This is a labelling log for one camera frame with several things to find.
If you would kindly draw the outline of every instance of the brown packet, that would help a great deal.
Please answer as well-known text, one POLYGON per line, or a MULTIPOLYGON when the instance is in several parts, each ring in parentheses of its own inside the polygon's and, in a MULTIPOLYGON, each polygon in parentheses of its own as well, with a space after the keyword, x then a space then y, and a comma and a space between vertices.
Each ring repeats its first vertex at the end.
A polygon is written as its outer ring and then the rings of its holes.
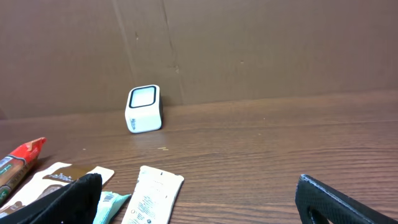
POLYGON ((0 218, 5 217, 26 205, 72 183, 85 174, 101 174, 104 185, 114 174, 111 169, 99 166, 76 166, 56 162, 49 168, 37 172, 13 198, 0 209, 0 218))

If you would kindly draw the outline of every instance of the black object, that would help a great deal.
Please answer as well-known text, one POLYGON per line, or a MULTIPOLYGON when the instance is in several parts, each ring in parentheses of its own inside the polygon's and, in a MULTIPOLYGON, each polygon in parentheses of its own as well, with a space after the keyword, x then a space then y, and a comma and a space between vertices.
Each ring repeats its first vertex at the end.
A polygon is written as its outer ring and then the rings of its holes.
POLYGON ((304 224, 326 224, 328 220, 334 224, 398 224, 394 219, 305 174, 298 180, 295 202, 304 224))
POLYGON ((91 224, 97 212, 101 189, 101 175, 86 174, 78 180, 0 219, 0 224, 91 224))

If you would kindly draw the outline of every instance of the wood grain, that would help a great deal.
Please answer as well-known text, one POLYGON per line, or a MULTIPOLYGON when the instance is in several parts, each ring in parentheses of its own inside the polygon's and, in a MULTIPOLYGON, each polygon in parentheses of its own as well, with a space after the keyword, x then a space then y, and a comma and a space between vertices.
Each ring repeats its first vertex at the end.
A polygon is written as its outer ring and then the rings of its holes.
POLYGON ((123 111, 0 121, 0 133, 0 156, 45 136, 38 169, 107 167, 104 189, 120 194, 142 165, 183 175, 171 223, 300 223, 300 174, 398 219, 398 91, 166 107, 163 129, 136 135, 123 111))
POLYGON ((0 119, 398 88, 396 0, 2 0, 0 119))

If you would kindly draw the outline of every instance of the cardboard wall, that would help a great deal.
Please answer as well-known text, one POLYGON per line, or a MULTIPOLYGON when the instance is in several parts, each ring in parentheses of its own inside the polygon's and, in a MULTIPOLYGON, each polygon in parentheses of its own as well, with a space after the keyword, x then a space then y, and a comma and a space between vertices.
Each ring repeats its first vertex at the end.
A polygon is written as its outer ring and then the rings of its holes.
POLYGON ((0 1, 0 118, 398 87, 396 0, 0 1))

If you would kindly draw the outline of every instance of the black plastic piece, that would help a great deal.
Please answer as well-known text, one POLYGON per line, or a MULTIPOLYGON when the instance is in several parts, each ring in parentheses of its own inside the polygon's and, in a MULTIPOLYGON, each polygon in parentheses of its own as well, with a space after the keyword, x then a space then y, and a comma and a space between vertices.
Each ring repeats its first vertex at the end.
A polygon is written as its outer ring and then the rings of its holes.
POLYGON ((160 113, 160 120, 162 121, 162 125, 160 128, 163 126, 163 101, 162 101, 162 95, 159 93, 159 113, 160 113))
POLYGON ((304 224, 326 224, 329 221, 334 224, 398 224, 394 219, 305 174, 298 180, 295 202, 304 224))

